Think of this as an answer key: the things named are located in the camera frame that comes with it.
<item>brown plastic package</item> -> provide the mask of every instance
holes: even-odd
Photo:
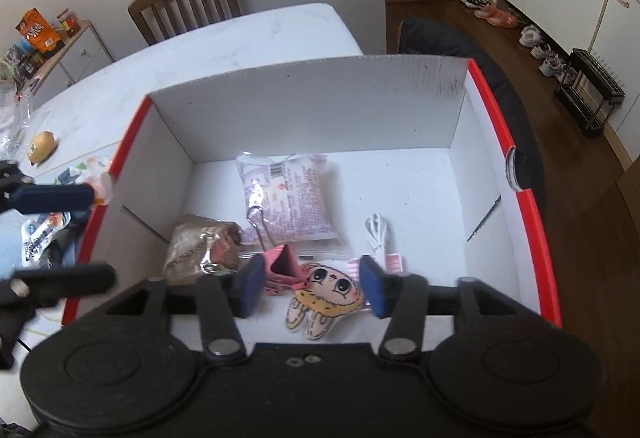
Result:
[[[162,276],[168,285],[189,285],[203,274],[236,271],[241,229],[193,214],[180,216],[171,236]]]
[[[55,53],[61,41],[58,33],[47,23],[38,9],[26,11],[15,30],[45,56]]]

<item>wooden countertop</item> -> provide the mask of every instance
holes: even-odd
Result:
[[[45,63],[40,68],[38,68],[37,72],[31,79],[25,81],[21,91],[28,90],[29,86],[31,86],[33,83],[36,83],[31,90],[31,94],[35,95],[38,91],[38,88],[40,88],[40,86],[42,85],[44,79],[46,79],[47,75],[49,75],[51,70],[53,70],[53,67],[60,62],[60,60],[68,52],[69,48],[80,38],[80,36],[82,36],[82,34],[87,29],[91,28],[91,23],[87,20],[78,20],[78,24],[80,25],[80,30],[72,38],[68,37],[66,33],[57,31],[60,35],[60,38],[62,38],[62,41],[64,41],[65,46],[57,53],[55,53],[52,57],[50,57],[50,59],[47,59]]]

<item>cartoon eye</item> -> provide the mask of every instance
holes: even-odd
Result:
[[[326,270],[325,269],[317,269],[311,276],[311,278],[314,281],[317,281],[318,283],[322,283],[322,281],[324,281],[324,278],[326,277]]]
[[[342,295],[347,295],[350,290],[351,281],[348,279],[342,278],[335,282],[334,291],[341,293]]]

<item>barcode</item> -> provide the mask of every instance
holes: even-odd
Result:
[[[271,178],[284,176],[284,162],[272,163],[270,166]]]

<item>pink slipper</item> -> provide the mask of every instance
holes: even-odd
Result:
[[[474,16],[476,18],[480,18],[481,20],[485,20],[487,18],[491,18],[496,15],[498,12],[498,8],[493,4],[487,4],[479,11],[474,12]]]
[[[512,14],[504,11],[497,11],[493,16],[486,19],[494,27],[516,28],[518,20]]]

